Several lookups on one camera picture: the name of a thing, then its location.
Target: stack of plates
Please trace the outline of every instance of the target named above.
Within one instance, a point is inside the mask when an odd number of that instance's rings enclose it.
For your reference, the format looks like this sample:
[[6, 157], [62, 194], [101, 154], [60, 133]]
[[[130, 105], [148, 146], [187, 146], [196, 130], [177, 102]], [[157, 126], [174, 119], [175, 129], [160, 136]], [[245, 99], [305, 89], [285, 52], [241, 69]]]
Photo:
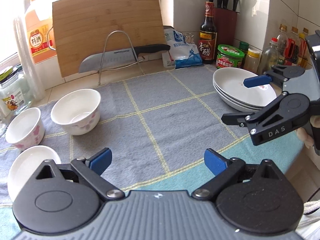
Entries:
[[270, 85], [247, 88], [243, 80], [257, 76], [247, 70], [225, 67], [213, 74], [213, 86], [221, 99], [241, 112], [257, 112], [276, 98]]

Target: knife block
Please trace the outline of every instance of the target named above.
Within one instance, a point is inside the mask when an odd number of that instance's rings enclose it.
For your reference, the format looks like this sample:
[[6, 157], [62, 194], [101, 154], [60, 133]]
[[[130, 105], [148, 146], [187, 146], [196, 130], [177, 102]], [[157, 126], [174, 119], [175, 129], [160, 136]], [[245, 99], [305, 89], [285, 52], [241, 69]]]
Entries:
[[220, 44], [233, 46], [236, 33], [237, 12], [223, 8], [213, 9], [213, 21], [217, 28], [217, 41], [214, 58], [217, 57], [217, 47]]

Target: cutting board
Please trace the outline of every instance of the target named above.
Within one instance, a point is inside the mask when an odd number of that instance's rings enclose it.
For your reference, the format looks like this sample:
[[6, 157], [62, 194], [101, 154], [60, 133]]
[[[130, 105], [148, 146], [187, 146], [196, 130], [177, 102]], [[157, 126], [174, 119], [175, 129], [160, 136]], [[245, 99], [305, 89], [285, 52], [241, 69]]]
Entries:
[[[58, 0], [52, 20], [62, 77], [78, 73], [88, 56], [103, 52], [107, 36], [125, 31], [134, 46], [166, 44], [159, 0]], [[129, 48], [123, 33], [108, 39], [106, 51]]]

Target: screw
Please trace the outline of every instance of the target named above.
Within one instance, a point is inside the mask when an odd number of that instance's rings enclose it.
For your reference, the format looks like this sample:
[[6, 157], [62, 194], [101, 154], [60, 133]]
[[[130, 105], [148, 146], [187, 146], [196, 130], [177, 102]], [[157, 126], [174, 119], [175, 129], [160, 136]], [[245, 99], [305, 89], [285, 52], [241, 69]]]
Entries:
[[250, 131], [250, 134], [251, 134], [251, 135], [254, 135], [256, 132], [257, 132], [257, 129], [253, 128], [253, 129]]
[[119, 189], [111, 189], [106, 194], [107, 194], [107, 197], [114, 198], [114, 199], [118, 199], [118, 198], [124, 197], [123, 191], [121, 191]]
[[205, 188], [198, 188], [197, 190], [195, 190], [195, 195], [197, 197], [208, 197], [210, 195], [210, 191], [205, 189]]

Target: ridged gray surface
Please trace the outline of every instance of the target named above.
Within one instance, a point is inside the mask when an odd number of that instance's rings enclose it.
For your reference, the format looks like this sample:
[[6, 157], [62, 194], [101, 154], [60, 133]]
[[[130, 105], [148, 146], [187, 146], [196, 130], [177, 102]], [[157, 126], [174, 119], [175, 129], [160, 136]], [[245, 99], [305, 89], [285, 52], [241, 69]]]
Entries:
[[[265, 237], [236, 232], [210, 202], [186, 191], [132, 191], [128, 198], [108, 202], [97, 218], [76, 232], [39, 236], [22, 232], [15, 240], [254, 240]], [[301, 240], [291, 232], [269, 240]]]

